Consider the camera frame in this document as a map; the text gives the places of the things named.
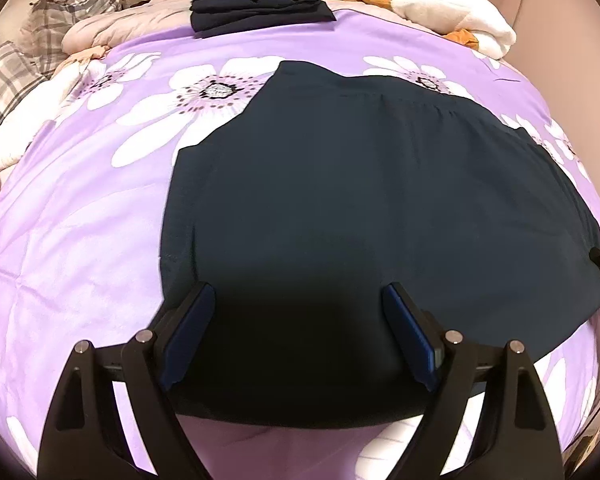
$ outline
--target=black clamp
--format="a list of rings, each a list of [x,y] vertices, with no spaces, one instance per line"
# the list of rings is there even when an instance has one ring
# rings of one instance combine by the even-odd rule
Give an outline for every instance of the black clamp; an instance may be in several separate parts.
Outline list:
[[[214,312],[215,293],[199,283],[176,309],[126,344],[80,341],[62,372],[46,418],[38,480],[212,480],[171,407],[166,391],[181,380]],[[484,404],[458,480],[564,480],[549,403],[524,345],[504,348],[444,332],[399,283],[382,290],[382,308],[416,380],[430,392],[422,421],[388,480],[436,480],[462,424],[474,384]],[[113,394],[124,381],[157,477],[134,465]]]

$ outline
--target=white fluffy cloth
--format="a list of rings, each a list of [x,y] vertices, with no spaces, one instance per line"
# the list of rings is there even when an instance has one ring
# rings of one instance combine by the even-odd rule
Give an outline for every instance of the white fluffy cloth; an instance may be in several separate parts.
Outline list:
[[[448,34],[465,28],[478,39],[478,51],[500,59],[516,42],[516,33],[489,0],[392,0],[405,20]]]
[[[0,125],[0,172],[16,164],[45,121],[56,117],[82,72],[79,63],[69,65],[52,80],[36,86],[4,118]]]

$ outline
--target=purple bedsheet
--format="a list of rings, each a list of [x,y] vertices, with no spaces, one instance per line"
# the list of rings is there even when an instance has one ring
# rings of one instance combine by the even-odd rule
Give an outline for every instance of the purple bedsheet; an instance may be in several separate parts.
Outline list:
[[[122,44],[106,63],[92,62],[59,120],[38,133],[0,194],[0,433],[31,468],[74,343],[125,342],[160,305],[158,244],[175,150],[240,112],[282,59],[473,98],[543,144],[600,223],[584,167],[528,80],[432,34],[350,10],[336,16],[207,40],[184,27]],[[537,364],[563,447],[600,390],[600,312],[594,317]],[[132,452],[151,469],[124,388],[116,393]],[[381,479],[408,440],[395,424],[321,431],[181,420],[216,480]]]

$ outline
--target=metal pin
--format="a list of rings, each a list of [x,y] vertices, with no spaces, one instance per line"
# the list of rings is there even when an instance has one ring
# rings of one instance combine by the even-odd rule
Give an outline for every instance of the metal pin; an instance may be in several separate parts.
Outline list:
[[[154,336],[154,333],[151,330],[141,330],[136,334],[136,341],[139,343],[147,343],[151,341],[151,338]]]
[[[516,354],[522,354],[522,352],[525,351],[525,346],[518,340],[513,340],[511,343],[509,343],[509,348],[511,348],[511,350]]]
[[[464,336],[462,336],[462,334],[459,333],[458,330],[449,330],[445,333],[445,339],[450,343],[457,345],[458,343],[462,342]]]
[[[82,341],[78,341],[74,346],[74,350],[78,352],[78,354],[84,354],[88,349],[89,342],[84,339]]]

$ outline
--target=floral pattern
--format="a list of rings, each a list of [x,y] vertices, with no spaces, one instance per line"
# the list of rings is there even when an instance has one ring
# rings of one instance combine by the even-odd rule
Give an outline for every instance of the floral pattern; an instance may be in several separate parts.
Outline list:
[[[178,70],[169,81],[170,92],[142,99],[117,120],[123,126],[136,126],[160,118],[116,150],[113,167],[122,168],[153,153],[184,130],[173,152],[175,164],[181,148],[195,146],[241,113],[282,60],[279,56],[230,59],[218,73],[210,64]]]
[[[16,443],[16,446],[18,446],[18,450],[20,451],[24,463],[29,467],[33,474],[36,474],[38,469],[38,452],[27,437],[27,433],[24,431],[22,424],[15,416],[9,416],[7,417],[7,427],[9,428],[9,432],[11,433],[11,437]]]
[[[555,147],[551,143],[551,141],[543,139],[542,136],[540,135],[540,133],[538,133],[538,130],[536,130],[536,128],[529,121],[527,121],[526,119],[523,119],[519,115],[516,115],[516,120],[513,120],[509,116],[506,116],[504,114],[502,114],[500,117],[501,117],[502,122],[505,123],[510,128],[513,128],[513,129],[524,128],[526,130],[526,132],[531,136],[531,138],[539,146],[542,146],[545,150],[547,150],[549,155],[551,155],[551,158],[560,167],[560,169],[564,171],[564,174],[569,177],[569,180],[571,180],[573,185],[575,187],[578,187],[578,184],[576,183],[576,179],[573,177],[571,172],[569,170],[567,170],[567,168],[565,167],[564,159],[562,158],[560,153],[558,153],[558,150],[555,149]],[[549,133],[555,132],[557,134],[557,132],[558,132],[557,128],[560,128],[560,126],[557,126],[557,124],[558,123],[556,123],[555,121],[552,120],[552,126],[545,125],[544,127],[547,129],[547,131],[549,131]],[[565,142],[564,141],[565,139],[566,139],[566,136],[564,136],[564,139],[562,141],[563,141],[563,144],[566,146],[567,145],[566,143],[568,142],[568,140]],[[570,160],[573,160],[573,158],[575,156],[574,153],[571,150],[569,151],[569,153],[571,154]],[[581,168],[581,170],[580,170],[581,173],[584,172],[583,175],[586,174],[586,171],[584,171],[584,166],[581,163],[578,164],[578,168]]]
[[[493,66],[496,70],[500,68],[501,63],[495,59],[493,59],[493,57],[489,57],[486,54],[483,54],[481,52],[478,52],[477,50],[471,50],[471,52],[474,53],[474,56],[477,57],[478,59],[488,59],[489,63],[491,63],[491,66]]]
[[[61,124],[75,114],[85,102],[87,110],[97,110],[111,104],[122,94],[124,83],[140,79],[159,57],[160,52],[127,54],[108,68],[97,59],[91,61],[82,83],[67,99],[56,123]]]
[[[578,155],[576,155],[576,153],[573,151],[573,146],[569,142],[569,139],[567,138],[567,135],[564,133],[563,129],[560,127],[560,124],[552,120],[551,124],[545,124],[544,127],[555,139],[554,142],[558,148],[560,148],[564,156],[569,160],[575,160],[576,166],[578,167],[578,170],[582,176],[591,182],[589,173],[587,173],[587,170],[584,168],[584,164],[578,158]]]
[[[435,66],[418,66],[411,59],[401,56],[394,56],[393,60],[366,56],[364,61],[373,65],[374,68],[367,68],[363,75],[392,75],[435,92],[466,97],[475,101],[466,88],[459,83],[447,80],[445,73]]]

